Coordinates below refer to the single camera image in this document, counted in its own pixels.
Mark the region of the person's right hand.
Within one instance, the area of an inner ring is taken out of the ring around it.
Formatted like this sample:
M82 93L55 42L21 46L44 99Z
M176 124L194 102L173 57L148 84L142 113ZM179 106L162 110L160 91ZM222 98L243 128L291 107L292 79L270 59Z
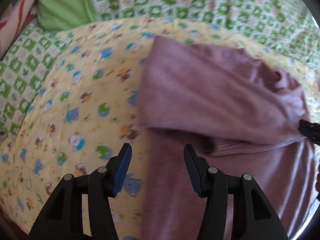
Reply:
M318 165L318 168L317 168L317 177L316 177L315 188L318 193L317 199L320 200L320 165Z

